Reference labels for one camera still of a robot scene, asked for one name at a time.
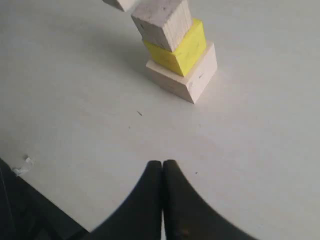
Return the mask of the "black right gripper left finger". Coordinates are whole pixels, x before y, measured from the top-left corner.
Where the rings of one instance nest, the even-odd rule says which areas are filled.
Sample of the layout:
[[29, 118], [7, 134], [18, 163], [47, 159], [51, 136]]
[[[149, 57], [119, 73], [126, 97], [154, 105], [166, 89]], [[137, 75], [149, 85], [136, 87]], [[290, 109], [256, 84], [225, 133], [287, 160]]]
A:
[[85, 240], [160, 240], [162, 163], [152, 160], [124, 202]]

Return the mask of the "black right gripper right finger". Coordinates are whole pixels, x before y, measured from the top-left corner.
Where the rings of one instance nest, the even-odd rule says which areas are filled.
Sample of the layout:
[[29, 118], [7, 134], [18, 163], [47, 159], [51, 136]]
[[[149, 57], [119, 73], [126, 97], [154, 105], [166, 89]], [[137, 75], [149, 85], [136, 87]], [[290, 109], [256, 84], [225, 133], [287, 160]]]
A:
[[253, 240], [213, 210], [175, 160], [163, 162], [163, 213], [168, 240]]

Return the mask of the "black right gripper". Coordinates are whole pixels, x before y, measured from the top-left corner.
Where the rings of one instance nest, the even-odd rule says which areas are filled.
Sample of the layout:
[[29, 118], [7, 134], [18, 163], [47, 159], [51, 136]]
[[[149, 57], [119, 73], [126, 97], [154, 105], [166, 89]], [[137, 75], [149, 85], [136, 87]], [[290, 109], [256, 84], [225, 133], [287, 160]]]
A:
[[82, 240], [88, 231], [0, 161], [2, 240]]

